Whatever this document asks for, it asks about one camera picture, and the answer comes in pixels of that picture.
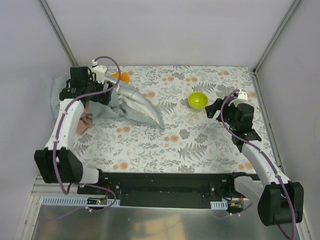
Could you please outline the orange cloth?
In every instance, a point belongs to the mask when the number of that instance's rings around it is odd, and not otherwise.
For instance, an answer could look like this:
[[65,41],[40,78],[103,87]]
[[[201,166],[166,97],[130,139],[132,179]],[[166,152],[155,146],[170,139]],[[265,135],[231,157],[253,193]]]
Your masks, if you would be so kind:
[[[112,76],[113,78],[118,79],[118,78],[119,78],[119,73],[116,72],[116,73],[112,74],[111,76]],[[127,83],[127,84],[130,82],[130,76],[129,76],[129,74],[128,74],[127,72],[122,72],[122,73],[120,74],[120,79],[121,79],[123,82]]]

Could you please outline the grey cloth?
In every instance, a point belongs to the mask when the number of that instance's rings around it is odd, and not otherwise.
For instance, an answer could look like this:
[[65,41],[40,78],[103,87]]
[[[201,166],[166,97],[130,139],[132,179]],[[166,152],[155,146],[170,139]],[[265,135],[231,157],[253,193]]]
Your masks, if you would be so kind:
[[165,129],[161,113],[133,86],[121,81],[111,93],[108,105],[90,101],[89,118],[127,118],[139,123]]

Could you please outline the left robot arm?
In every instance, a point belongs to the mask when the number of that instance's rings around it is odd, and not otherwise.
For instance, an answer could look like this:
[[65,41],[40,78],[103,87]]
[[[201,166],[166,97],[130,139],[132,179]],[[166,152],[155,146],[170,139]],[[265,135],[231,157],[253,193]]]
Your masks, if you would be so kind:
[[110,93],[105,88],[108,68],[103,65],[93,67],[71,67],[70,78],[57,84],[53,96],[58,100],[56,123],[43,150],[36,150],[34,160],[45,183],[96,184],[99,170],[85,168],[73,154],[74,138],[81,115],[89,101],[108,104]]

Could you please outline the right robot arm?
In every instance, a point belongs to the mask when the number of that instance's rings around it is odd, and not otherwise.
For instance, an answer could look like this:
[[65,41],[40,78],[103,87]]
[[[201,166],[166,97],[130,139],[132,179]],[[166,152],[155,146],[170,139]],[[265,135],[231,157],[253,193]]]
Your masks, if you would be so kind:
[[257,206],[265,226],[300,223],[303,220],[304,188],[289,179],[263,152],[261,137],[253,128],[254,107],[247,103],[235,104],[236,99],[217,98],[205,107],[207,117],[216,118],[232,136],[232,142],[253,166],[261,185],[244,173],[231,178],[231,190],[247,197]]

